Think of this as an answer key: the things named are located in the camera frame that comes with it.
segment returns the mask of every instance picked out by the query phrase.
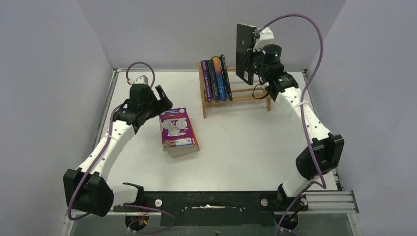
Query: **white table surface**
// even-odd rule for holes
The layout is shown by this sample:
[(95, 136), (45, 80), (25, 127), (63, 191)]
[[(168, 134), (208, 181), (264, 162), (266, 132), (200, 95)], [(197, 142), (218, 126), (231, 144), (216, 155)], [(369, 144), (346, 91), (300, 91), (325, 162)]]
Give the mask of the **white table surface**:
[[(130, 78), (150, 72), (130, 72)], [(301, 72), (291, 72), (304, 86)], [(232, 89), (248, 88), (230, 72)], [(130, 182), (146, 191), (262, 191), (276, 190), (296, 169), (295, 159), (306, 147), (303, 134), (280, 107), (272, 102), (248, 101), (207, 106), (203, 118), (198, 71), (157, 71), (174, 108), (185, 107), (200, 151), (176, 159), (162, 150), (159, 119), (148, 120), (124, 147), (110, 171), (109, 185)], [(129, 97), (125, 73), (119, 73), (106, 117)], [(333, 173), (325, 175), (327, 190), (337, 190)], [(311, 190), (320, 190), (312, 186)]]

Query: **stack of books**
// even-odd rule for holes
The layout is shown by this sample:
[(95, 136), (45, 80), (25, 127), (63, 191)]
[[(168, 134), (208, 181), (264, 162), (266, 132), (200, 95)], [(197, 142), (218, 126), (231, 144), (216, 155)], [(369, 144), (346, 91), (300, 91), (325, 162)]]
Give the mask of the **stack of books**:
[(162, 146), (172, 158), (200, 150), (187, 110), (175, 108), (159, 115)]
[(232, 101), (232, 90), (224, 55), (212, 57), (210, 60), (202, 60), (201, 68), (206, 87), (206, 101), (226, 101), (227, 98)]

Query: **white wall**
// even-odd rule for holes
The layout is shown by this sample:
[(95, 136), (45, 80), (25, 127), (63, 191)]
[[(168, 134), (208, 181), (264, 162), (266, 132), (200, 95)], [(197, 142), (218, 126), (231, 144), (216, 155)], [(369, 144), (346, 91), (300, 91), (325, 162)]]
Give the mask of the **white wall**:
[(112, 74), (76, 0), (0, 2), (0, 235), (58, 235)]
[(347, 0), (310, 90), (345, 138), (341, 183), (367, 236), (416, 235), (416, 10), (415, 0)]
[[(192, 68), (225, 54), (235, 64), (236, 24), (261, 27), (275, 17), (303, 13), (324, 35), (346, 0), (78, 0), (113, 67), (144, 60), (156, 68)], [(285, 19), (271, 29), (287, 68), (307, 68), (319, 43), (306, 20)]]

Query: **zip tie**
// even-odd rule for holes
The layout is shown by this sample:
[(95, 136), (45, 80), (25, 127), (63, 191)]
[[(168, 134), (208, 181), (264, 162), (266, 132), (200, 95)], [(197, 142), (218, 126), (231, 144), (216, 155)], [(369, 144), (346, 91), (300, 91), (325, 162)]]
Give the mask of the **zip tie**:
[(299, 102), (299, 103), (295, 104), (295, 105), (294, 105), (294, 107), (293, 107), (293, 111), (294, 111), (296, 108), (300, 107), (301, 105), (308, 104), (308, 103), (309, 103), (309, 101), (304, 100), (304, 101), (302, 101), (302, 102)]

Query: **black book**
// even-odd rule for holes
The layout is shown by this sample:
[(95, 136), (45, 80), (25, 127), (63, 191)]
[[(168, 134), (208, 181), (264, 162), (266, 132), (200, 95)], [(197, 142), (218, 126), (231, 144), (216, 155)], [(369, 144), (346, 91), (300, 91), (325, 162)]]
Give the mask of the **black book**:
[(229, 74), (227, 73), (227, 66), (226, 60), (224, 59), (224, 54), (220, 55), (220, 64), (222, 66), (224, 88), (226, 89), (226, 94), (229, 97), (229, 100), (232, 101), (232, 90), (230, 89)]
[(213, 97), (218, 102), (220, 100), (219, 88), (217, 87), (216, 71), (214, 70), (214, 62), (212, 59), (207, 60), (208, 71), (210, 73), (211, 88), (213, 90)]

